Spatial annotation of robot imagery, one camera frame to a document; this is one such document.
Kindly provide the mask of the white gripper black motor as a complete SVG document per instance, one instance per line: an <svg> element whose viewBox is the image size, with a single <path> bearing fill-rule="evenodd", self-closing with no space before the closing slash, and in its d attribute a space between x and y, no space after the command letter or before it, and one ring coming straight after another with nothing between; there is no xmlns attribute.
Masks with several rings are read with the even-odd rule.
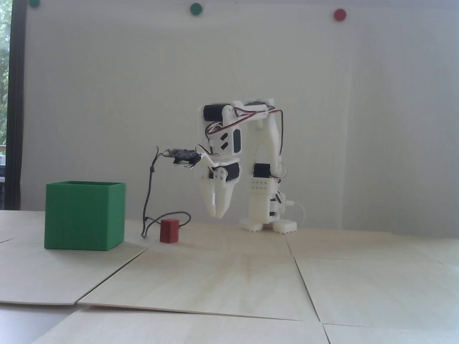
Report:
<svg viewBox="0 0 459 344"><path fill-rule="evenodd" d="M235 183L240 178L240 172L241 167L238 158L213 161L210 156L202 155L197 163L198 186L205 208L212 218L220 219L227 212L231 204Z"/></svg>

